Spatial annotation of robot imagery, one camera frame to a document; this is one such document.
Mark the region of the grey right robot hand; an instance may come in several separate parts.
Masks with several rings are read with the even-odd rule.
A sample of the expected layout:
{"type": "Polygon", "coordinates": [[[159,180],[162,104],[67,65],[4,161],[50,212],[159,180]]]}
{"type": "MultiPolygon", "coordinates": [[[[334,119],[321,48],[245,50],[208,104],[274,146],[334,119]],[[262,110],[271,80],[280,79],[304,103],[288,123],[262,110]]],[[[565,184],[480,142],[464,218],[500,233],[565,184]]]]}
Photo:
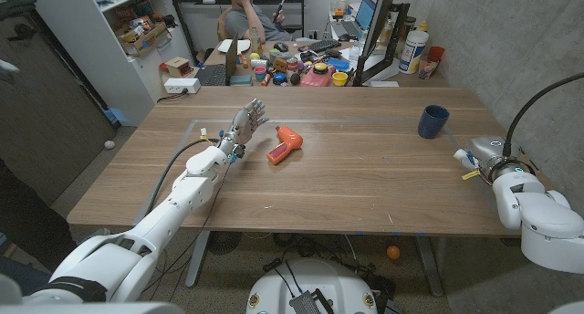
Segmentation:
{"type": "Polygon", "coordinates": [[[488,175],[493,166],[502,160],[503,148],[504,139],[499,136],[474,138],[467,143],[467,151],[484,175],[488,175]]]}

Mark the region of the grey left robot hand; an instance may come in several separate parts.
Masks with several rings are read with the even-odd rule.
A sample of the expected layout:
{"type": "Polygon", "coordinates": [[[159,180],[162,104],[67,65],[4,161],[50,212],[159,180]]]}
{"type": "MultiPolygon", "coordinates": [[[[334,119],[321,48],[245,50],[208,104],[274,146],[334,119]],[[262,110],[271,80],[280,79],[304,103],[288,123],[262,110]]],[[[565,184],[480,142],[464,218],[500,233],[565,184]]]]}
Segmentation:
{"type": "Polygon", "coordinates": [[[260,99],[247,103],[234,116],[230,128],[219,141],[217,147],[225,154],[233,154],[238,147],[248,143],[256,129],[269,121],[265,118],[265,104],[260,99]]]}

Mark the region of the grey gloved person hand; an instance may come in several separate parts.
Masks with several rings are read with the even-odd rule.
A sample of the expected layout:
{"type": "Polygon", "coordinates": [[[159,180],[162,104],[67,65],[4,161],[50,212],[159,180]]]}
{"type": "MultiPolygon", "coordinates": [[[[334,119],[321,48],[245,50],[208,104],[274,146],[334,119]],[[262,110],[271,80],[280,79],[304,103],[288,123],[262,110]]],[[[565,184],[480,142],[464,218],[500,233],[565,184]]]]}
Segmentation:
{"type": "Polygon", "coordinates": [[[16,67],[15,65],[0,60],[0,79],[2,81],[5,81],[9,84],[14,84],[15,83],[15,78],[14,78],[14,74],[15,73],[19,73],[20,69],[18,67],[16,67]]]}

